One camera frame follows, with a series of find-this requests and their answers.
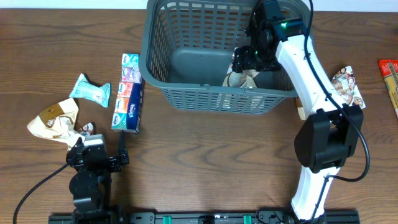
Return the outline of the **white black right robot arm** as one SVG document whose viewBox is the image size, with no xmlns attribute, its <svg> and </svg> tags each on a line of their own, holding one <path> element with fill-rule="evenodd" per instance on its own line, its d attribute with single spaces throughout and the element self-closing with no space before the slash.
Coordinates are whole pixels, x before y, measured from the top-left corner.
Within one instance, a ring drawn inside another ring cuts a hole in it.
<svg viewBox="0 0 398 224">
<path fill-rule="evenodd" d="M 181 110 L 264 114 L 299 97 L 294 140 L 302 169 L 287 211 L 225 223 L 358 223 L 355 210 L 323 208 L 331 182 L 363 140 L 363 112 L 338 94 L 314 52 L 312 5 L 301 1 L 149 1 L 139 68 Z"/>
</svg>

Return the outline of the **cookie snack pouch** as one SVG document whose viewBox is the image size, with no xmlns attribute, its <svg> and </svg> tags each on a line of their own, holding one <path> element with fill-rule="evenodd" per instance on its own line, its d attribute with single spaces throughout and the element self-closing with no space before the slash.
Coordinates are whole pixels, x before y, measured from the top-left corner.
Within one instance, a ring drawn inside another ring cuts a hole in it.
<svg viewBox="0 0 398 224">
<path fill-rule="evenodd" d="M 256 88 L 256 82 L 254 78 L 259 74 L 256 70 L 244 70 L 242 73 L 236 73 L 233 71 L 235 55 L 232 55 L 228 71 L 222 86 L 234 87 L 234 88 Z"/>
<path fill-rule="evenodd" d="M 337 110 L 336 106 L 329 100 L 325 101 L 325 94 L 310 69 L 306 68 L 304 71 L 290 76 L 299 95 L 296 99 L 296 106 L 300 119 L 305 121 L 311 114 L 315 114 L 318 109 L 323 109 L 326 112 Z M 343 103 L 348 106 L 357 105 L 361 109 L 366 107 L 355 82 L 351 66 L 342 68 L 331 79 L 331 85 L 325 83 L 325 86 L 328 87 L 332 97 L 340 107 L 343 107 Z"/>
</svg>

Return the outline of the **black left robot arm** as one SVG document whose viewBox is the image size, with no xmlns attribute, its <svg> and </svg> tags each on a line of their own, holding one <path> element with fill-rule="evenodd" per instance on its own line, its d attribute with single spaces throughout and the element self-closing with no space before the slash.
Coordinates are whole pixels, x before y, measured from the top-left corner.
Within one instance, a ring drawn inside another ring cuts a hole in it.
<svg viewBox="0 0 398 224">
<path fill-rule="evenodd" d="M 69 184 L 75 206 L 72 223 L 128 222 L 123 209 L 110 204 L 111 174 L 120 172 L 122 164 L 118 156 L 107 156 L 103 135 L 78 138 L 66 162 L 76 170 Z"/>
</svg>

